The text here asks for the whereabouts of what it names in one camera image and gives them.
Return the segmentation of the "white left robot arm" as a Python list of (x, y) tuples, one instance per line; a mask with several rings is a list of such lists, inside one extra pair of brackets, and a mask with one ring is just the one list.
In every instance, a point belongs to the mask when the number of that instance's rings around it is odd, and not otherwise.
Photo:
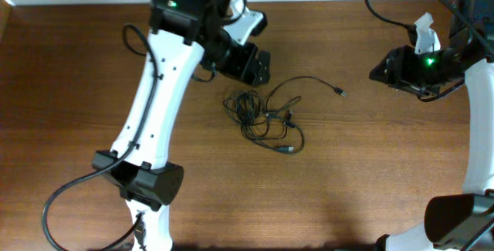
[(116, 185), (133, 220), (135, 250), (169, 250), (169, 206), (184, 177), (168, 148), (197, 66), (250, 86), (269, 82), (270, 55), (249, 41), (265, 13), (236, 0), (151, 0), (146, 63), (126, 123), (92, 166)]

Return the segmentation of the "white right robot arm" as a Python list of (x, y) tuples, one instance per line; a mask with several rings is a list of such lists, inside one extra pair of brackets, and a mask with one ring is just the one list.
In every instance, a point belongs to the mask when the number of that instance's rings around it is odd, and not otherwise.
[(493, 248), (493, 0), (454, 0), (446, 6), (453, 14), (447, 46), (440, 46), (431, 16), (423, 15), (408, 27), (411, 46), (392, 49), (369, 77), (423, 103), (465, 88), (465, 177), (460, 192), (432, 198), (421, 223), (382, 236), (377, 250)]

